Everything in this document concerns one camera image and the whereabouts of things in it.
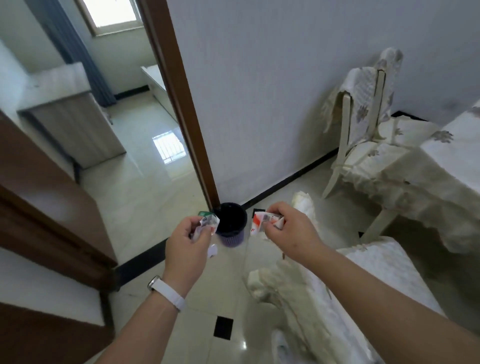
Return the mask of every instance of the hand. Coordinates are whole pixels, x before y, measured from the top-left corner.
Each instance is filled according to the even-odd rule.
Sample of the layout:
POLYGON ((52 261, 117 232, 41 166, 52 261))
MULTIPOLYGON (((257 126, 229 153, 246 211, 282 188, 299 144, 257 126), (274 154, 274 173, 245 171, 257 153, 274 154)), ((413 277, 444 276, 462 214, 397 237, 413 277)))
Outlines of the hand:
POLYGON ((203 229, 196 242, 188 237, 202 218, 184 218, 167 240, 162 280, 183 298, 202 275, 207 262, 207 250, 212 239, 210 229, 203 229))
POLYGON ((277 202, 271 205, 267 212, 280 214, 285 218, 282 230, 270 222, 264 222, 264 230, 267 237, 289 258, 304 266, 318 248, 325 246, 307 215, 296 208, 285 202, 277 202))

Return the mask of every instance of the left hand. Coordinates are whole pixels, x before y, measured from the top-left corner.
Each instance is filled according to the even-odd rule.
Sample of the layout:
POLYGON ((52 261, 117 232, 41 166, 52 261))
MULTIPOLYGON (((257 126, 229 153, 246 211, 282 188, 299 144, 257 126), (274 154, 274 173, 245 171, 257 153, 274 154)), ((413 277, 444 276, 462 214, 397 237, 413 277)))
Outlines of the left hand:
POLYGON ((203 229, 196 242, 188 237, 202 218, 184 218, 167 240, 162 280, 183 298, 200 278, 207 262, 207 250, 212 239, 210 229, 203 229))

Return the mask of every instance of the black trash can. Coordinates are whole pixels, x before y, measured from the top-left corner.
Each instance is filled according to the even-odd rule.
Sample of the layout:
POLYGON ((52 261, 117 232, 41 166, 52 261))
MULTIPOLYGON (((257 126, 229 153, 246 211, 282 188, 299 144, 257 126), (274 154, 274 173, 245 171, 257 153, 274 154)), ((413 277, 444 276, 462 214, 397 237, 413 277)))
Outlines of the black trash can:
POLYGON ((233 248, 243 242, 244 229, 247 225, 247 212, 239 204, 225 202, 213 213, 220 219, 216 233, 223 245, 233 248))

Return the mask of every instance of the white watch strap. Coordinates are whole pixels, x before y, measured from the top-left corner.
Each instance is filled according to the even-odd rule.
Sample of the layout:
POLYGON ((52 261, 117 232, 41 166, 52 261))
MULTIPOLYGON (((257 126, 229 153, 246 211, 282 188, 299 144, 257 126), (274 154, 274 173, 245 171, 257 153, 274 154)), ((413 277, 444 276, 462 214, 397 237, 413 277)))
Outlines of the white watch strap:
POLYGON ((167 300, 173 303, 173 305, 178 308, 179 311, 183 310, 185 307, 185 300, 180 296, 173 288, 166 284, 161 279, 155 280, 152 284, 152 289, 160 293, 167 300))

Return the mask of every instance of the forearm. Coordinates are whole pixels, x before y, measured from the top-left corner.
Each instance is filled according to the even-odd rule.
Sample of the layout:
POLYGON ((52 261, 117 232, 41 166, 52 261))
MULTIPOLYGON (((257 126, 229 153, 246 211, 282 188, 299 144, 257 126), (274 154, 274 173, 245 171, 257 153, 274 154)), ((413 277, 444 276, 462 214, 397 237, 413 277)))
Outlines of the forearm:
POLYGON ((324 245, 311 270, 387 363, 480 363, 480 340, 324 245))
POLYGON ((152 292, 96 364, 160 363, 177 314, 172 303, 152 292))

